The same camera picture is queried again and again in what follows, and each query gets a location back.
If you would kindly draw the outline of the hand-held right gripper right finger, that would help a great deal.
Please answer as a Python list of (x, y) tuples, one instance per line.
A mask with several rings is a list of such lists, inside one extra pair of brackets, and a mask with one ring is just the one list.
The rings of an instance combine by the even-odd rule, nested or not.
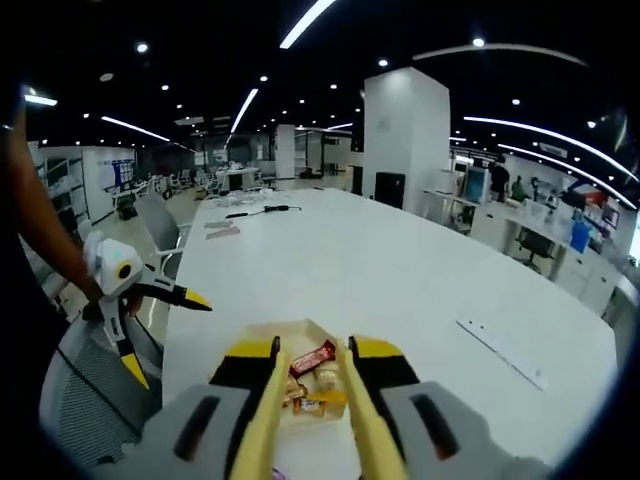
[(551, 468), (510, 454), (486, 419), (418, 378), (395, 345), (348, 340), (348, 404), (364, 479), (548, 479)]

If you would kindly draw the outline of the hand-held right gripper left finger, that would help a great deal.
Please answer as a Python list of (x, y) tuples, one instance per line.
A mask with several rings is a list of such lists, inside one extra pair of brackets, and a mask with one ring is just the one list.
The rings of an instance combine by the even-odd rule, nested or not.
[(163, 407), (139, 443), (94, 479), (271, 479), (281, 411), (281, 340), (230, 347), (207, 385)]

